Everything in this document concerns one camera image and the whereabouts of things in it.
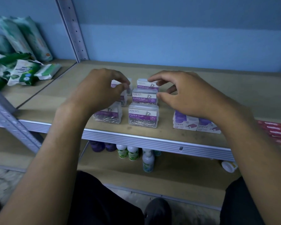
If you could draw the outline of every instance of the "perforated metal post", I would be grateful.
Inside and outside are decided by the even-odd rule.
[[[0,125],[18,138],[31,151],[37,153],[42,144],[12,115],[14,111],[15,108],[0,93]]]
[[[89,60],[72,0],[55,0],[76,61]]]

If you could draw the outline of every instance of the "floor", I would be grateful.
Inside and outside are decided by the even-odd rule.
[[[5,204],[15,189],[17,183],[24,173],[0,169],[0,202]],[[143,211],[146,205],[154,199],[153,196],[135,193],[127,190],[110,188],[114,193],[126,201],[141,208]],[[183,202],[167,200],[172,209],[173,225],[216,225],[220,222],[220,211],[187,204]]]

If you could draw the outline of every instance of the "blue wall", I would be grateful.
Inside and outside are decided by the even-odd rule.
[[[281,0],[73,0],[89,58],[281,71]]]
[[[0,0],[0,15],[30,16],[55,58],[75,59],[55,0]]]

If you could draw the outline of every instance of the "left hand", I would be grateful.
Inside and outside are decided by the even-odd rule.
[[[117,80],[121,84],[111,87],[111,81]],[[119,71],[110,69],[93,69],[78,85],[70,97],[64,102],[75,111],[82,112],[89,119],[90,116],[103,110],[120,99],[120,94],[129,88],[130,81]]]

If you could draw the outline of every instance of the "shoe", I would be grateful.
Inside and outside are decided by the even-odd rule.
[[[171,225],[172,210],[169,203],[163,198],[153,199],[146,207],[145,225]]]

